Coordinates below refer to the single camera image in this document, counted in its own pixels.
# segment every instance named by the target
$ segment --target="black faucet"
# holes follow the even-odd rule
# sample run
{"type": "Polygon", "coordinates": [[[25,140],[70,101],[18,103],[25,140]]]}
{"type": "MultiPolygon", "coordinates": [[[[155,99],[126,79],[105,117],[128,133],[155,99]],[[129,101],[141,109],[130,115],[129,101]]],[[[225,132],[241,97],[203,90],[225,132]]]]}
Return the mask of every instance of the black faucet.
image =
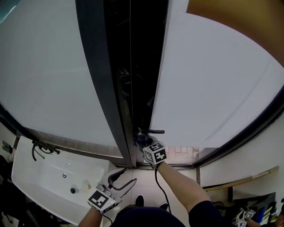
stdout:
{"type": "Polygon", "coordinates": [[[41,141],[39,141],[39,142],[34,142],[33,141],[32,143],[34,144],[33,147],[32,147],[32,158],[35,161],[36,161],[35,152],[37,152],[36,147],[38,147],[43,153],[46,153],[46,154],[51,154],[53,152],[55,152],[57,154],[60,154],[59,150],[57,150],[56,148],[53,148],[49,144],[44,144],[41,141]]]}

